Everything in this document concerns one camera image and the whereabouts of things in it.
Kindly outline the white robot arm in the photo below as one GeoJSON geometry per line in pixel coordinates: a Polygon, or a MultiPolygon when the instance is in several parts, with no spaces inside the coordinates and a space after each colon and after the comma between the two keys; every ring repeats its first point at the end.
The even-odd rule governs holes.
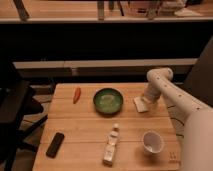
{"type": "Polygon", "coordinates": [[[149,70],[142,99],[155,103],[164,95],[187,116],[180,171],[213,171],[213,108],[174,85],[172,78],[170,68],[149,70]]]}

